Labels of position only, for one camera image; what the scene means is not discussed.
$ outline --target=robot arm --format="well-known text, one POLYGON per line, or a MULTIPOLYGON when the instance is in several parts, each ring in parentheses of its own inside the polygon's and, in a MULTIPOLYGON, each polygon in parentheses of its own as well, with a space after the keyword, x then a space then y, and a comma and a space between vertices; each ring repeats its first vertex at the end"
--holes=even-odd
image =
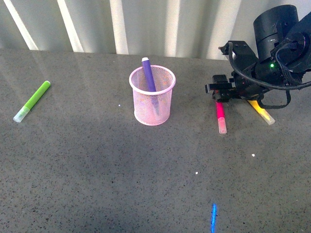
POLYGON ((311 13, 298 21, 292 5, 272 8, 254 21, 257 58, 244 41, 228 41, 219 47, 229 58, 233 78, 214 75, 206 92, 213 90, 213 99, 228 102, 233 99, 257 100, 262 108, 282 108, 291 101, 290 90, 311 86, 302 83, 303 75, 311 68, 311 13), (287 104, 264 106, 266 92, 285 90, 287 104))

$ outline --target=white curtain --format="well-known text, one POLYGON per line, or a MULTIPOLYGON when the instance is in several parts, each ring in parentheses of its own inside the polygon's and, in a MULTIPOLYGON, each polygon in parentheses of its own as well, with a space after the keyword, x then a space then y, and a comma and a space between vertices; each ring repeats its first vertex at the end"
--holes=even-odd
POLYGON ((228 40, 257 52, 253 21, 310 0, 0 0, 0 48, 224 59, 228 40))

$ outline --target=green marker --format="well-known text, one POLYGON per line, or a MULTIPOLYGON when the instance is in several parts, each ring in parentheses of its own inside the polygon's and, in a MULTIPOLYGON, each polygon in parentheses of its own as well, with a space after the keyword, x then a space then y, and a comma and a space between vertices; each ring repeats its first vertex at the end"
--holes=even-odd
POLYGON ((25 103, 25 105, 21 108, 21 110, 16 114, 16 116, 13 118, 13 121, 15 122, 21 122, 24 117, 29 113, 29 111, 33 108, 35 103, 38 102, 38 100, 43 96, 43 94, 47 91, 47 89, 50 87, 51 83, 49 81, 45 81, 39 89, 31 96, 31 98, 25 103))

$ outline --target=purple marker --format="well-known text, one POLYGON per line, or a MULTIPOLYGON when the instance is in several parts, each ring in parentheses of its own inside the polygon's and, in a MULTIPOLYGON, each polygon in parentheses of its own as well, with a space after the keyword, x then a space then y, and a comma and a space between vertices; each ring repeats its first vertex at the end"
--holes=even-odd
POLYGON ((154 77, 153 77, 152 72, 151 72, 151 66, 150 66, 150 61, 149 61, 148 57, 144 57, 141 60, 141 63, 142 63, 142 67, 144 68, 144 73, 145 73, 148 89, 149 89, 149 91, 154 92, 154 91, 156 91, 156 86, 155 86, 154 77))

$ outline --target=marker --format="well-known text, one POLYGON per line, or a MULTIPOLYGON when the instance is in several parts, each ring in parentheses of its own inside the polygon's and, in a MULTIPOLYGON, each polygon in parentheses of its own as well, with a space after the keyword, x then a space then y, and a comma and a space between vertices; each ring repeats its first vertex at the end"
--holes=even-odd
POLYGON ((216 204, 213 204, 212 217, 210 218, 210 233, 215 233, 216 216, 217 216, 217 206, 216 204))
POLYGON ((148 89, 149 89, 149 91, 154 92, 154 91, 156 91, 156 86, 155 86, 155 81, 154 81, 154 77, 152 75, 151 65, 150 65, 150 61, 149 61, 148 57, 144 57, 141 60, 141 63, 142 63, 142 67, 144 68, 144 73, 145 73, 148 89))
POLYGON ((25 103, 25 105, 21 108, 21 110, 15 115, 13 121, 20 123, 24 117, 29 113, 32 107, 38 102, 38 100, 43 96, 43 94, 50 87, 51 83, 49 81, 45 81, 39 89, 31 96, 31 98, 25 103))
POLYGON ((248 100, 248 102, 253 106, 253 108, 261 115, 261 117, 268 123, 272 125, 276 120, 270 116, 270 114, 263 108, 260 108, 256 100, 248 100))
POLYGON ((225 112, 224 112, 223 103, 218 103, 217 101, 215 101, 215 103, 216 103, 219 133, 225 134, 227 133, 227 128, 225 126, 225 112))
MULTIPOLYGON (((141 60, 141 63, 142 63, 145 78, 147 81, 148 90, 151 92, 156 92, 155 81, 154 81, 154 77, 152 75, 151 65, 150 65, 150 61, 149 61, 148 57, 144 57, 141 60)), ((157 96, 153 97, 152 103, 153 103, 153 105, 155 107, 155 111, 156 111, 155 116, 158 116, 159 115, 159 101, 157 100, 157 96)))

